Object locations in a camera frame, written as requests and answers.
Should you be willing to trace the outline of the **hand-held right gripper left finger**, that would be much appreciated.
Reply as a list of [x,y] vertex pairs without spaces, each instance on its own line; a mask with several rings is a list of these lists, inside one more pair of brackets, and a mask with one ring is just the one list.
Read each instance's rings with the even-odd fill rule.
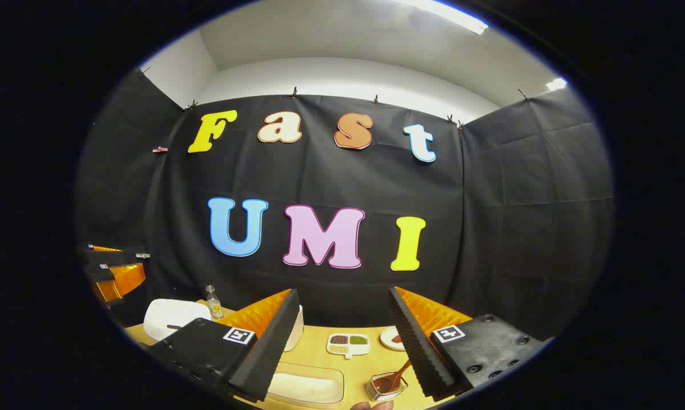
[[298,312],[298,291],[283,290],[219,322],[191,319],[147,352],[215,395],[264,401]]

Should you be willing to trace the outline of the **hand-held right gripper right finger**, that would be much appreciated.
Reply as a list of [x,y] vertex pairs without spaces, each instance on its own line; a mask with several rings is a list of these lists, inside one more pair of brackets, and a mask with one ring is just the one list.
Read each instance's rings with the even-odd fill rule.
[[399,286],[389,314],[423,394],[435,401],[480,390],[545,348],[495,314],[470,317]]

